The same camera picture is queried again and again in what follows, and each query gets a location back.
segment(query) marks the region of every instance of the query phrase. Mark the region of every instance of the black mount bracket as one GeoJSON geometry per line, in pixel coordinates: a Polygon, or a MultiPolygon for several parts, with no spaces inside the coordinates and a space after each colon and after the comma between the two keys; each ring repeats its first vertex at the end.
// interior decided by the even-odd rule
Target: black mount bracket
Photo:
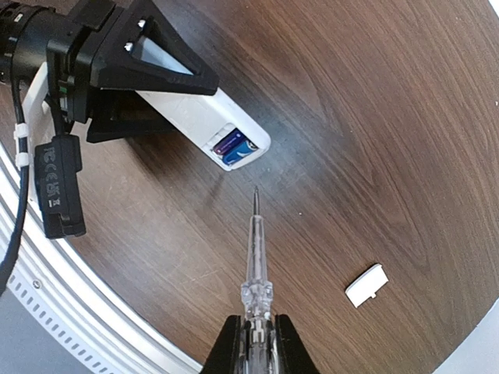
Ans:
{"type": "Polygon", "coordinates": [[[217,74],[182,40],[152,0],[127,8],[111,0],[80,0],[68,16],[53,8],[0,6],[0,82],[30,82],[48,64],[55,136],[35,150],[35,180],[48,238],[83,235],[76,173],[80,141],[74,122],[92,119],[87,140],[99,143],[171,132],[174,127],[136,91],[214,95],[217,74]],[[141,59],[148,38],[191,73],[141,59]]]}
{"type": "MultiPolygon", "coordinates": [[[[63,103],[66,129],[71,129],[74,121],[85,123],[92,118],[95,123],[87,138],[92,143],[172,130],[171,124],[157,115],[151,120],[117,120],[123,117],[122,107],[117,105],[123,91],[213,95],[218,88],[217,74],[151,0],[135,0],[128,9],[110,0],[80,0],[64,27],[48,42],[47,60],[50,95],[63,103]],[[134,57],[126,45],[139,48],[141,37],[150,38],[193,74],[173,72],[134,57]]],[[[149,105],[139,95],[126,100],[133,107],[149,105]]]]}

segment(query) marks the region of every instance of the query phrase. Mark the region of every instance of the black cable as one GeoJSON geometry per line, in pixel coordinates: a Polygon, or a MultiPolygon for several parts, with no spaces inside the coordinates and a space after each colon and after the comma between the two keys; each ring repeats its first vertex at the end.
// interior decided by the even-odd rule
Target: black cable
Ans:
{"type": "MultiPolygon", "coordinates": [[[[19,79],[14,79],[12,82],[12,99],[14,101],[14,110],[16,112],[17,123],[24,123],[24,112],[23,105],[21,103],[21,94],[19,91],[19,79]]],[[[27,153],[28,151],[28,139],[20,138],[19,142],[19,152],[27,153]]],[[[16,222],[14,224],[14,230],[10,237],[9,247],[7,248],[7,253],[2,263],[0,263],[0,297],[5,292],[7,288],[7,282],[16,265],[17,258],[19,257],[19,248],[21,246],[21,238],[23,237],[23,227],[24,221],[26,219],[26,211],[28,207],[28,191],[30,186],[30,167],[21,167],[21,181],[19,184],[19,205],[17,207],[16,222]]]]}

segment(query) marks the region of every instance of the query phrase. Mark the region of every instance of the wooden table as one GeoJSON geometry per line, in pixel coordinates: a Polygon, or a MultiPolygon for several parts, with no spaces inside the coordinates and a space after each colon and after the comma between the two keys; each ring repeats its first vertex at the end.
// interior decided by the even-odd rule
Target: wooden table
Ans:
{"type": "MultiPolygon", "coordinates": [[[[76,0],[41,3],[68,12],[76,0]]],[[[488,2],[157,3],[273,146],[227,174],[179,134],[84,144],[81,256],[203,362],[242,310],[259,185],[274,310],[318,368],[432,372],[499,296],[499,19],[488,2]],[[390,283],[355,310],[345,287],[374,263],[390,283]]],[[[1,100],[12,150],[6,87],[1,100]]]]}

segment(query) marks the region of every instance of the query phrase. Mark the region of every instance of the battery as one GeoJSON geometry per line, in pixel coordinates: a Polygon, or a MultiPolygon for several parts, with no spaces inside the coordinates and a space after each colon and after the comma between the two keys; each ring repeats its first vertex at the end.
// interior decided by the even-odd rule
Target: battery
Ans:
{"type": "Polygon", "coordinates": [[[256,150],[258,150],[258,147],[251,143],[249,140],[246,140],[245,142],[242,142],[236,148],[228,152],[222,158],[222,161],[226,165],[232,165],[238,161],[241,161],[244,157],[249,156],[256,150]]]}
{"type": "Polygon", "coordinates": [[[213,151],[218,156],[224,156],[228,153],[232,148],[238,146],[241,142],[244,141],[246,137],[242,132],[238,129],[235,129],[230,134],[228,134],[224,139],[222,139],[216,146],[214,146],[213,151]]]}

